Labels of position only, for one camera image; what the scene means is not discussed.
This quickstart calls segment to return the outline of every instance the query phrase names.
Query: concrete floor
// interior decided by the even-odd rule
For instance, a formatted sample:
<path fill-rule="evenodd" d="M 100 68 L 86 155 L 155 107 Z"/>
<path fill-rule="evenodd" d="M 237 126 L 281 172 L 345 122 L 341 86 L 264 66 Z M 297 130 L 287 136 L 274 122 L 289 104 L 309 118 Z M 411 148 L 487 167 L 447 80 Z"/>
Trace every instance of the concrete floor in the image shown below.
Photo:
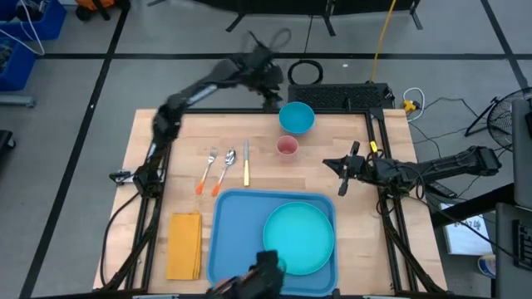
<path fill-rule="evenodd" d="M 247 30 L 268 41 L 281 27 L 293 32 L 283 52 L 303 52 L 308 17 L 247 16 L 232 33 L 224 28 L 234 19 L 221 12 L 185 0 L 169 0 L 154 7 L 132 0 L 116 53 L 230 53 L 240 51 Z M 532 33 L 527 0 L 490 0 L 500 27 L 513 53 L 532 53 Z M 441 96 L 464 98 L 480 113 L 494 96 L 520 88 L 514 70 L 501 54 L 500 44 L 485 9 L 477 0 L 423 0 L 417 10 L 424 29 L 416 30 L 406 12 L 392 16 L 382 52 L 391 54 L 494 54 L 466 60 L 390 59 L 379 61 L 377 81 L 386 82 L 399 99 L 412 86 L 420 87 L 427 103 Z M 0 128 L 12 130 L 17 148 L 0 169 L 0 296 L 18 297 L 35 254 L 58 188 L 71 156 L 81 121 L 91 99 L 96 79 L 119 12 L 109 22 L 95 17 L 88 23 L 76 20 L 71 9 L 60 38 L 46 42 L 48 53 L 92 53 L 82 59 L 37 61 L 24 91 L 37 99 L 34 109 L 0 107 Z M 373 53 L 385 13 L 333 17 L 337 36 L 330 37 L 323 20 L 315 18 L 308 52 Z M 116 186 L 107 175 L 122 164 L 136 109 L 156 108 L 171 93 L 204 76 L 216 60 L 114 59 L 106 74 L 94 116 L 62 207 L 52 242 L 33 296 L 51 296 L 91 290 L 101 250 L 101 240 L 111 211 Z M 281 59 L 284 73 L 296 60 Z M 364 59 L 318 59 L 323 65 L 323 83 L 358 83 L 369 79 L 372 61 Z M 532 80 L 532 61 L 518 61 Z M 304 67 L 294 77 L 311 81 L 312 70 Z M 287 96 L 287 86 L 281 95 Z M 201 107 L 260 107 L 260 98 L 237 88 L 222 91 L 199 104 Z M 468 126 L 474 116 L 459 103 L 440 102 L 416 121 L 428 136 L 441 135 Z M 415 129 L 415 141 L 423 140 Z M 465 138 L 461 134 L 437 140 L 442 155 L 454 154 L 470 145 L 499 146 L 487 132 Z M 431 143 L 416 145 L 420 161 L 434 159 Z M 503 169 L 493 178 L 477 180 L 463 197 L 473 198 L 513 180 L 511 154 L 501 156 Z M 443 182 L 456 192 L 464 190 L 471 176 Z M 446 254 L 441 231 L 436 231 L 449 289 L 463 295 L 488 297 L 490 280 L 477 269 L 476 257 Z"/>

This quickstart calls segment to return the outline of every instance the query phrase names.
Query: butter knife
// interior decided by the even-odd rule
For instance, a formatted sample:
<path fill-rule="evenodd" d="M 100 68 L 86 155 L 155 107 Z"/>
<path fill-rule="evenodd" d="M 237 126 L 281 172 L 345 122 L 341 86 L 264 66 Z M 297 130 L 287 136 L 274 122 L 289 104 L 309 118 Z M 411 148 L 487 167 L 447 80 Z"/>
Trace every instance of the butter knife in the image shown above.
<path fill-rule="evenodd" d="M 249 142 L 244 141 L 244 186 L 249 186 Z"/>

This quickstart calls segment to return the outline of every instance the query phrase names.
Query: yellow cable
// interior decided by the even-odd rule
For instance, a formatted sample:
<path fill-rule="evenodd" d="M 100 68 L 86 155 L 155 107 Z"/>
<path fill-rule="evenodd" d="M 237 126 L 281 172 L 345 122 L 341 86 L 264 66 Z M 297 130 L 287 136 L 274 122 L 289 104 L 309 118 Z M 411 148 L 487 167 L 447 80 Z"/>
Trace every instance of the yellow cable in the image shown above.
<path fill-rule="evenodd" d="M 397 0 L 392 1 L 390 10 L 388 11 L 388 15 L 386 16 L 386 21 L 384 22 L 384 27 L 382 28 L 381 38 L 379 38 L 379 43 L 377 45 L 377 51 L 375 52 L 375 58 L 373 58 L 373 71 L 372 71 L 372 77 L 370 78 L 370 82 L 374 82 L 374 79 L 375 79 L 375 73 L 377 72 L 377 59 L 379 57 L 379 52 L 381 51 L 382 40 L 384 39 L 384 33 L 386 32 L 388 23 L 390 22 L 390 17 L 392 16 L 393 8 L 396 6 L 396 1 Z"/>

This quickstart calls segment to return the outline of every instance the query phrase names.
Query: pink cup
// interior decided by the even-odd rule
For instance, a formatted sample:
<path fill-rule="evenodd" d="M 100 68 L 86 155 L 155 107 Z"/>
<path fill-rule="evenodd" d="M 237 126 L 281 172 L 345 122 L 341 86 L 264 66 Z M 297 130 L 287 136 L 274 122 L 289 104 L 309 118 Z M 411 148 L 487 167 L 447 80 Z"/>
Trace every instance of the pink cup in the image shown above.
<path fill-rule="evenodd" d="M 292 136 L 281 136 L 277 140 L 277 153 L 281 162 L 294 161 L 298 152 L 298 141 Z"/>

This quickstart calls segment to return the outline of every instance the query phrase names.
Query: desk fan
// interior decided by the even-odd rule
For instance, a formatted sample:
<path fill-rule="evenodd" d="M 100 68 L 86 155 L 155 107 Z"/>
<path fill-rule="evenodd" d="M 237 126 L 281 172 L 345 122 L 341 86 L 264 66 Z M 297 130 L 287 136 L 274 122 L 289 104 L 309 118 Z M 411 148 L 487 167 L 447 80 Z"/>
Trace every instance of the desk fan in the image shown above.
<path fill-rule="evenodd" d="M 512 151 L 512 102 L 514 100 L 531 100 L 532 88 L 524 88 L 520 91 L 513 92 L 506 97 L 499 99 L 495 97 L 491 104 L 476 118 L 475 121 L 465 131 L 465 137 L 478 133 L 482 130 L 488 130 L 491 138 L 501 147 Z M 488 114 L 486 127 L 478 130 L 471 129 Z"/>

